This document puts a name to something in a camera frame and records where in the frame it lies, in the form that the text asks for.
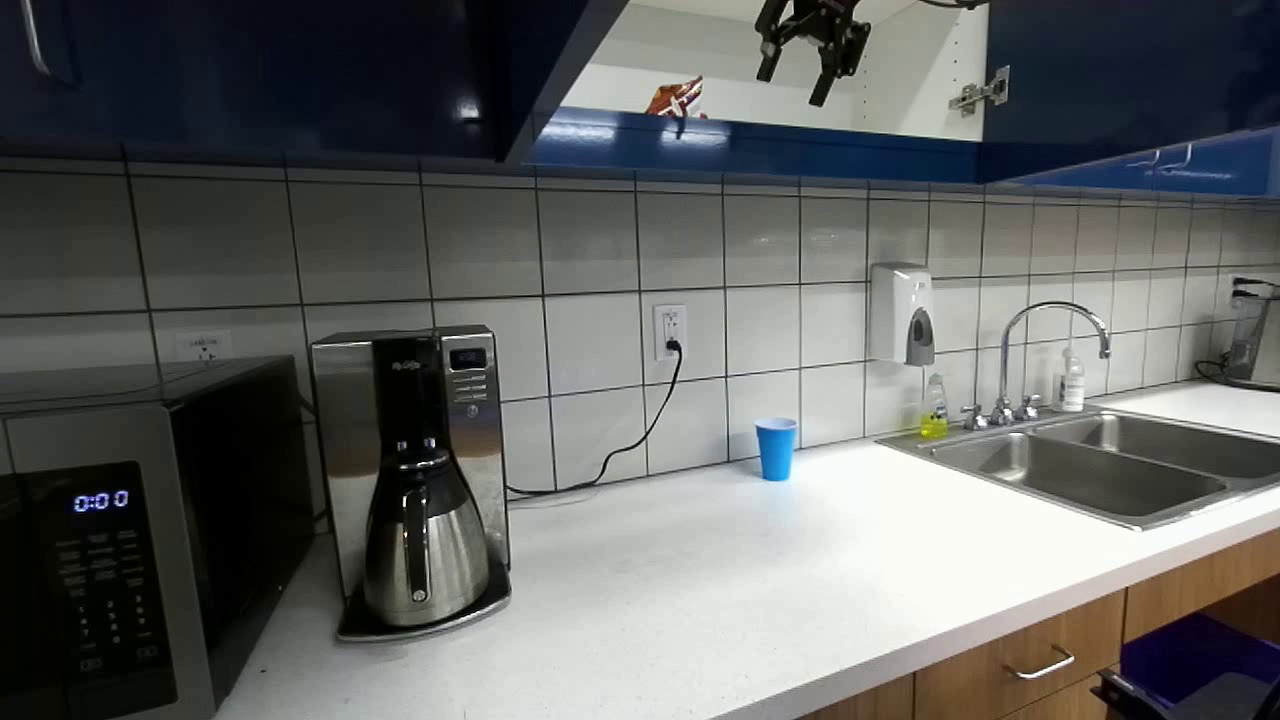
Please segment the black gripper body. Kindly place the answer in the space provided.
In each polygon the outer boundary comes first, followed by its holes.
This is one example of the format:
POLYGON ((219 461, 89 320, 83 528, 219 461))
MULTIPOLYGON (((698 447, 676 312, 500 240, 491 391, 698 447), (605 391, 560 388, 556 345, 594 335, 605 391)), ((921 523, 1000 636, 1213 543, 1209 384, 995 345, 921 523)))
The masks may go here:
POLYGON ((844 50, 871 36, 856 14, 861 0, 790 0, 789 14, 774 29, 774 40, 811 40, 820 50, 844 50))

